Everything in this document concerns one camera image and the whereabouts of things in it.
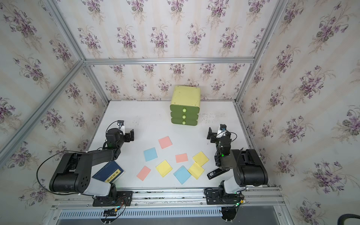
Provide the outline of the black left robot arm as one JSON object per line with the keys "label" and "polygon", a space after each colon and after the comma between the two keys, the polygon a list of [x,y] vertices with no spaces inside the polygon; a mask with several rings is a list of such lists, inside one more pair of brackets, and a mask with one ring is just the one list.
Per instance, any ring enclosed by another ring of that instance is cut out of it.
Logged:
{"label": "black left robot arm", "polygon": [[92,167],[115,161],[121,153],[123,144],[134,141],[134,138],[133,129],[123,133],[118,128],[112,128],[106,132],[104,149],[85,153],[65,153],[50,180],[50,190],[58,193],[116,198],[116,186],[92,178]]}

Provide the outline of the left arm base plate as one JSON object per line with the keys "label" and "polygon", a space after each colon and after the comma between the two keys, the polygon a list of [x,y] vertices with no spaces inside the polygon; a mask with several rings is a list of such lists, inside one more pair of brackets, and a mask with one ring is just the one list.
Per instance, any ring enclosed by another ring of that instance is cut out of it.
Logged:
{"label": "left arm base plate", "polygon": [[115,196],[102,196],[94,197],[92,206],[93,207],[115,207],[121,206],[130,206],[133,191],[118,191]]}

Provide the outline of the pink sticky note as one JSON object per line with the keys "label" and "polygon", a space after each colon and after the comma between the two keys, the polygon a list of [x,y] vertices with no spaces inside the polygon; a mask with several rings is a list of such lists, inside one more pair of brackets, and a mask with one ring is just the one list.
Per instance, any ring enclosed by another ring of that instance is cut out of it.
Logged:
{"label": "pink sticky note", "polygon": [[169,136],[159,139],[158,142],[160,144],[161,149],[165,149],[169,146],[172,146],[172,142]]}
{"label": "pink sticky note", "polygon": [[140,179],[141,181],[144,181],[150,172],[151,172],[151,169],[148,168],[147,166],[144,166],[141,169],[141,171],[137,174],[137,178]]}
{"label": "pink sticky note", "polygon": [[178,154],[175,156],[176,163],[182,163],[188,161],[188,155],[186,153],[184,154]]}

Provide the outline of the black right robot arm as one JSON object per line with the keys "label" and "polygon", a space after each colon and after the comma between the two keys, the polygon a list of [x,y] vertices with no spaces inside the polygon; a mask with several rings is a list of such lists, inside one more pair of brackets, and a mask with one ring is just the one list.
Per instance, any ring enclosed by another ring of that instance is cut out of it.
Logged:
{"label": "black right robot arm", "polygon": [[238,206],[244,202],[242,191],[247,186],[258,187],[268,183],[268,173],[254,149],[232,149],[231,132],[225,124],[219,126],[215,133],[209,128],[207,139],[216,145],[214,156],[217,169],[207,174],[212,180],[230,170],[233,176],[221,181],[218,188],[205,188],[204,195],[208,205],[233,204]]}

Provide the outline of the green three-drawer cabinet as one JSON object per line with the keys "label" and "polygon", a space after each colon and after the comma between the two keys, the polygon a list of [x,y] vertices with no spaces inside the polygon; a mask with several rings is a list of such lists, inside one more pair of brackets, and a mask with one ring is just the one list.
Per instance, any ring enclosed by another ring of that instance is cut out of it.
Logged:
{"label": "green three-drawer cabinet", "polygon": [[177,85],[170,104],[171,122],[178,125],[196,126],[201,103],[199,87]]}

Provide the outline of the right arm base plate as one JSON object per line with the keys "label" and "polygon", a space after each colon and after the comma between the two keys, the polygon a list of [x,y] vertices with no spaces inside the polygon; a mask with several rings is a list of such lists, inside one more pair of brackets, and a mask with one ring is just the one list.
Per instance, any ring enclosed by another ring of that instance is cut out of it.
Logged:
{"label": "right arm base plate", "polygon": [[205,188],[203,191],[207,205],[235,205],[239,206],[244,203],[245,196],[242,194],[227,194],[219,188]]}

